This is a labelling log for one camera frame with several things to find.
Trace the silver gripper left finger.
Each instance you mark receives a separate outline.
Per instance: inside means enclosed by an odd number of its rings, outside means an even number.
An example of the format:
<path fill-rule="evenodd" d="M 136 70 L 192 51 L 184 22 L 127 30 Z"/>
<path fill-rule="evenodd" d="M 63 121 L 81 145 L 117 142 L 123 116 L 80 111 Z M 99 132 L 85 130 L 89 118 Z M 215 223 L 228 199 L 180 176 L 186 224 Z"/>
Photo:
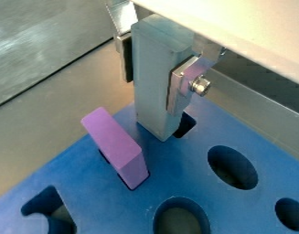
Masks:
<path fill-rule="evenodd" d="M 105 0 L 107 12 L 113 24 L 113 40 L 120 54 L 121 78 L 134 80 L 131 27 L 138 22 L 135 5 L 129 0 Z"/>

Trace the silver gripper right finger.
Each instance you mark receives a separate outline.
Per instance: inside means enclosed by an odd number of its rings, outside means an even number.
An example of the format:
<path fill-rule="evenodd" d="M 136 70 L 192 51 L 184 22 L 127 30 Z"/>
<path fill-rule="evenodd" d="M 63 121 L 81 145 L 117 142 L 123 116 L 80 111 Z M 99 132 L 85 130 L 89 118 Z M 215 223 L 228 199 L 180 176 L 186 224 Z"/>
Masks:
<path fill-rule="evenodd" d="M 226 48 L 195 34 L 192 38 L 194 55 L 187 58 L 171 71 L 168 94 L 166 101 L 167 112 L 178 116 L 190 104 L 192 93 L 204 96 L 211 82 L 206 73 L 224 55 Z"/>

